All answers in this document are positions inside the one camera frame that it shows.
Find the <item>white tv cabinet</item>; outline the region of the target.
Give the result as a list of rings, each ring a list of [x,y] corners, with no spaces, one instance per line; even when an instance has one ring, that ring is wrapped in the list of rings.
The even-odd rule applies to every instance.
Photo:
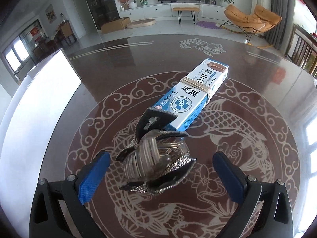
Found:
[[[224,7],[199,3],[161,3],[143,5],[133,9],[119,11],[119,16],[120,18],[129,17],[132,22],[149,18],[156,20],[178,20],[177,12],[172,11],[173,7],[200,7],[201,11],[196,13],[196,22],[202,20],[224,23],[227,21],[227,17],[224,14]],[[184,20],[192,21],[190,12],[183,12],[182,21]]]

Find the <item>wooden dining chair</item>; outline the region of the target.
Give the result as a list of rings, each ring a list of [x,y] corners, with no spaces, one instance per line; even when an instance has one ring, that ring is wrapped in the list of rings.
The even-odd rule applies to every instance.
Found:
[[[309,34],[299,25],[293,25],[286,57],[316,78],[316,36]]]

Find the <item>dark glass cabinet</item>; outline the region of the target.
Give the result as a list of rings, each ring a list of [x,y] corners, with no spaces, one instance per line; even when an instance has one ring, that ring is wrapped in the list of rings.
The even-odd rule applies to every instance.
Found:
[[[115,0],[86,0],[96,28],[119,19]]]

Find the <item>wooden bench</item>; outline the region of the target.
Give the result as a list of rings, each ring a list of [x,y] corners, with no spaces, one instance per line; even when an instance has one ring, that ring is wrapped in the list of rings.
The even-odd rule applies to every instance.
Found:
[[[183,12],[190,12],[193,24],[196,24],[196,13],[199,13],[200,7],[173,7],[172,11],[177,12],[178,23],[182,22],[182,14]]]

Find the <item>orange lounge chair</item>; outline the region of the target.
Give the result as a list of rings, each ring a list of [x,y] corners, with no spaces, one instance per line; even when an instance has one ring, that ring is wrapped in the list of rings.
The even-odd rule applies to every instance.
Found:
[[[227,21],[218,27],[234,33],[243,33],[246,37],[246,44],[253,46],[251,38],[256,34],[263,34],[274,27],[281,21],[282,17],[276,13],[257,4],[253,14],[245,14],[236,6],[230,4],[224,11]]]

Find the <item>grey curtain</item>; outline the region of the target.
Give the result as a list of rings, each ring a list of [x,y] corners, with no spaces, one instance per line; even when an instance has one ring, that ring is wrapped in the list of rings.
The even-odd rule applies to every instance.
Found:
[[[266,40],[282,54],[286,53],[292,36],[294,9],[295,0],[271,0],[271,11],[282,19],[279,24],[266,33]]]

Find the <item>red flower vase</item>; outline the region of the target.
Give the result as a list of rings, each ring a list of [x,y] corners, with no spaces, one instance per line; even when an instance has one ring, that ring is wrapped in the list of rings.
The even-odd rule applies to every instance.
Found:
[[[129,3],[130,3],[130,0],[118,0],[120,6],[122,8],[124,8],[124,10],[128,10],[129,9]]]

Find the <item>cardboard box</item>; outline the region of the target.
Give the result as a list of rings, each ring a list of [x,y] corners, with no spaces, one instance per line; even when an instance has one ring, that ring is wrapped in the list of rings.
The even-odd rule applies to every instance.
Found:
[[[102,34],[107,34],[114,31],[120,31],[126,29],[126,26],[131,22],[129,17],[120,18],[108,23],[105,23],[101,27]]]

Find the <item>round floor cushion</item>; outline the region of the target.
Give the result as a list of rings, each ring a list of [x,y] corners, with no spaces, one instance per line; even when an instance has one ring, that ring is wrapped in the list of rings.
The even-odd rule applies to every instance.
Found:
[[[142,19],[142,20],[136,20],[133,22],[130,22],[126,25],[127,29],[136,29],[139,27],[146,27],[156,24],[155,19]]]

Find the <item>rhinestone bow hair clip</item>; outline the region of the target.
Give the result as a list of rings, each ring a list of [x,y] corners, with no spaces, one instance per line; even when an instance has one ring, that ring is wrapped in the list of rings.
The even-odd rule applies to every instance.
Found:
[[[164,129],[176,119],[177,115],[168,111],[145,110],[133,140],[116,157],[126,180],[120,190],[159,195],[186,178],[197,159],[190,156],[187,132]]]

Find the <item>purple round mat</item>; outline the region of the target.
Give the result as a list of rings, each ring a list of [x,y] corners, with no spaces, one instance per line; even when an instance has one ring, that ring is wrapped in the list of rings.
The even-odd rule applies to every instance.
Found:
[[[196,25],[206,29],[215,29],[215,30],[221,29],[221,25],[214,22],[200,21],[200,22],[197,22]]]

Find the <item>blue white medicine box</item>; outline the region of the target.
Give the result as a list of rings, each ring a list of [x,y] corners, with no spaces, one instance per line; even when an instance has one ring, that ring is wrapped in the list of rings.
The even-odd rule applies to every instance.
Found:
[[[228,70],[228,65],[206,59],[184,76],[154,104],[155,109],[177,115],[163,129],[185,131],[220,88]]]

